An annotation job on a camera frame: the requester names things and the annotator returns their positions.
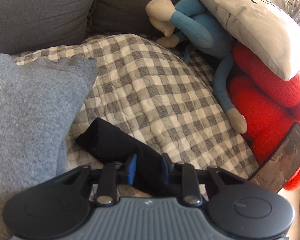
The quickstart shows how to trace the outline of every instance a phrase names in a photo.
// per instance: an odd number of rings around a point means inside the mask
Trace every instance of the blue stuffed toy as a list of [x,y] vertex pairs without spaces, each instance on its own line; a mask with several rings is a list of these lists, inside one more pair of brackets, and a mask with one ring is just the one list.
[[171,0],[152,0],[146,6],[151,24],[165,37],[156,42],[165,48],[174,48],[179,42],[189,40],[184,62],[198,49],[221,60],[213,81],[213,94],[226,113],[230,124],[239,133],[247,131],[245,118],[238,112],[226,91],[226,79],[233,67],[233,38],[200,0],[181,0],[173,5]]

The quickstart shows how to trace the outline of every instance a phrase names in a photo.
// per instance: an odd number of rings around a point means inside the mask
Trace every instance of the gray pillow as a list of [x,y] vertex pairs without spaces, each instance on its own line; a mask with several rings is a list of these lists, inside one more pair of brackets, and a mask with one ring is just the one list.
[[93,0],[0,0],[0,53],[81,43]]
[[91,33],[120,32],[162,36],[149,22],[145,7],[151,0],[97,0]]
[[97,73],[94,58],[17,66],[0,54],[0,240],[6,201],[65,171],[65,137]]

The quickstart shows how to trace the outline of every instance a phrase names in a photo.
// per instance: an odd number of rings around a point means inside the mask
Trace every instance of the plush toy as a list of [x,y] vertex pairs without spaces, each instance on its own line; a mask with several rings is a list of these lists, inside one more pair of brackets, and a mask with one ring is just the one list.
[[[186,48],[184,56],[186,63],[190,61],[191,48],[221,60],[214,75],[213,93],[232,127],[245,133],[245,118],[234,107],[226,91],[226,78],[234,64],[232,36],[200,0],[181,0],[175,6],[171,0],[152,0],[147,4],[146,12],[151,24],[165,35],[157,40],[158,44],[173,48],[181,41],[190,40],[191,46]],[[180,31],[172,34],[175,27]]]
[[[300,123],[300,71],[283,81],[247,47],[237,42],[233,48],[235,63],[246,75],[233,78],[229,94],[234,106],[248,125],[243,137],[262,164],[283,140],[294,122]],[[300,167],[285,189],[300,187]]]

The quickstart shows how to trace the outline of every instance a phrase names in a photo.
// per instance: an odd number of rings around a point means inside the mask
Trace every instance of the quilted bedspread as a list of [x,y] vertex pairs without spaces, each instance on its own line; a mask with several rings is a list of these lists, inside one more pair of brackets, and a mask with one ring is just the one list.
[[[96,159],[74,142],[96,117],[146,143],[173,162],[218,165],[243,178],[258,167],[212,95],[213,69],[195,52],[187,65],[177,50],[133,34],[95,36],[83,44],[14,55],[18,65],[45,57],[95,57],[99,76],[66,138],[68,169]],[[144,195],[129,186],[119,195]]]

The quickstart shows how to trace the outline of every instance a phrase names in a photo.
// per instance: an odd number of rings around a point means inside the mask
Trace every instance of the gray blanket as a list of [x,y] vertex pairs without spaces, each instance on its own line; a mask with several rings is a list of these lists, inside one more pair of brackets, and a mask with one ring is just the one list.
[[0,240],[5,202],[65,170],[65,137],[97,73],[93,58],[17,66],[0,54]]

